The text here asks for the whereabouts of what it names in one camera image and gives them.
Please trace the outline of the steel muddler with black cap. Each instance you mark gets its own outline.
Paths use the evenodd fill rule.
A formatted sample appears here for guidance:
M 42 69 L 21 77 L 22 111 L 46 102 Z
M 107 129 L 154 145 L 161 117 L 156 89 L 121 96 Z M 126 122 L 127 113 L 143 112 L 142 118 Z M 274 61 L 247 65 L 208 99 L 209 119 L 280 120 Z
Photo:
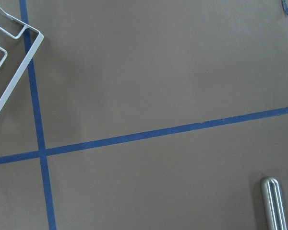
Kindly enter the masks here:
M 278 180 L 266 176 L 261 180 L 264 211 L 269 230 L 287 230 L 281 187 Z

